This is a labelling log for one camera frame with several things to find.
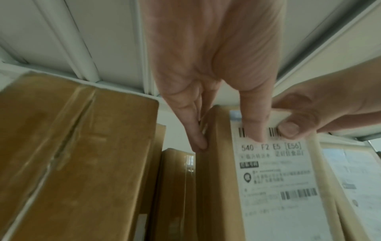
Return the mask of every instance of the hand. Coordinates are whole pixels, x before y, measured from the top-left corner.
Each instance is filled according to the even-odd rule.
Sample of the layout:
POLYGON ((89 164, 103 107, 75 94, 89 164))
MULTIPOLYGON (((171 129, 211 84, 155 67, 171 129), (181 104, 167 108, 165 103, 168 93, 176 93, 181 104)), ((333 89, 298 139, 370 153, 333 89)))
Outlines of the hand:
POLYGON ((192 149, 206 149, 198 122, 221 81, 240 92, 249 137, 265 138, 277 75, 283 0, 141 0, 158 90, 185 127, 192 149))
POLYGON ((381 58, 294 85, 273 99, 292 109, 279 126, 289 139, 317 130, 338 131, 381 123, 381 58))

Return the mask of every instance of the fingernail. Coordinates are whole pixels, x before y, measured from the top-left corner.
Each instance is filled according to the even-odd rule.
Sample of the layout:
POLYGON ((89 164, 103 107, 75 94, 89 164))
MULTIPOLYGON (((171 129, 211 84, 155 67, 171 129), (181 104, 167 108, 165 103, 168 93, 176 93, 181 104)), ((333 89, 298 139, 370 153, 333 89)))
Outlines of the fingernail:
POLYGON ((294 137, 299 134, 299 126, 294 122, 284 122, 278 126, 278 130, 286 137, 294 137))

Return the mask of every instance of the white label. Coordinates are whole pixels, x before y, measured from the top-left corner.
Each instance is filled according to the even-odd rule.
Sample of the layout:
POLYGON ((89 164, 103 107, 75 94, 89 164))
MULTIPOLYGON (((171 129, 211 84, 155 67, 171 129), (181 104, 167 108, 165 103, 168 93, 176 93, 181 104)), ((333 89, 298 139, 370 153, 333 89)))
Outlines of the white label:
POLYGON ((345 196, 372 241, 381 241, 381 165, 366 151, 324 149, 345 196))
POLYGON ((305 140, 284 140, 273 127, 258 144, 239 111, 230 120, 246 240, 332 241, 305 140))
POLYGON ((144 241, 146 235, 147 214, 139 214, 136 222, 134 241, 144 241))

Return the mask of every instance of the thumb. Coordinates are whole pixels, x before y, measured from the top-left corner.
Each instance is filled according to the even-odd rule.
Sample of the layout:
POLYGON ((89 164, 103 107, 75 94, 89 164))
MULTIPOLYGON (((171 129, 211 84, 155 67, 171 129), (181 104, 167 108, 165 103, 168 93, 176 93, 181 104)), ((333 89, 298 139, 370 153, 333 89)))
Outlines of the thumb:
POLYGON ((347 112, 340 101, 323 101, 308 108, 292 110, 292 114, 278 125, 278 129, 284 137, 295 140, 307 136, 347 112))

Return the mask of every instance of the brown cardboard box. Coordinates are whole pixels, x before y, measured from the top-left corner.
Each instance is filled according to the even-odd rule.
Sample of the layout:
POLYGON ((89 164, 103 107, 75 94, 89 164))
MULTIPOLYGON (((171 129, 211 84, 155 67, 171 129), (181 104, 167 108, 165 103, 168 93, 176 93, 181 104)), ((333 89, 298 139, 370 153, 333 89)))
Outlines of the brown cardboard box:
POLYGON ((0 238, 94 92, 91 86, 37 74, 0 92, 0 238))
POLYGON ((198 239, 343 241, 316 135, 285 143, 275 127, 289 113, 277 111, 270 142, 255 143, 245 137, 237 110, 215 106, 201 124, 208 149, 196 154, 198 239))
POLYGON ((321 146, 326 157, 329 184, 333 189, 347 241, 377 240, 380 237, 377 237, 377 233, 381 235, 379 157, 370 147, 329 143, 322 143, 321 146), (354 162, 348 161, 351 160, 351 155, 355 155, 354 162), (340 171, 341 167, 349 171, 334 171, 340 171))
POLYGON ((23 100, 13 100, 17 111, 1 110, 2 115, 23 118, 25 124, 13 127, 24 141, 14 141, 21 147, 1 152, 20 162, 1 168, 2 174, 9 169, 15 173, 13 182, 24 183, 16 189, 23 195, 13 199, 25 203, 25 194, 36 187, 49 163, 51 169, 11 240, 132 240, 154 140, 157 101, 48 75, 24 76, 0 98, 23 100), (19 114, 21 108, 30 114, 19 114), (50 122, 42 125, 44 116, 50 122), (25 168, 41 171, 25 173, 25 168))
POLYGON ((192 154, 163 152, 148 240, 197 240, 194 164, 192 154))
POLYGON ((144 187, 142 204, 140 207, 140 214, 138 216, 134 241, 144 240, 148 226, 147 220, 149 220, 151 216, 154 194, 157 186, 156 184, 158 179, 160 160, 162 157, 165 129, 166 127, 164 125, 156 125, 155 141, 152 149, 152 158, 150 159, 149 163, 147 181, 144 187))

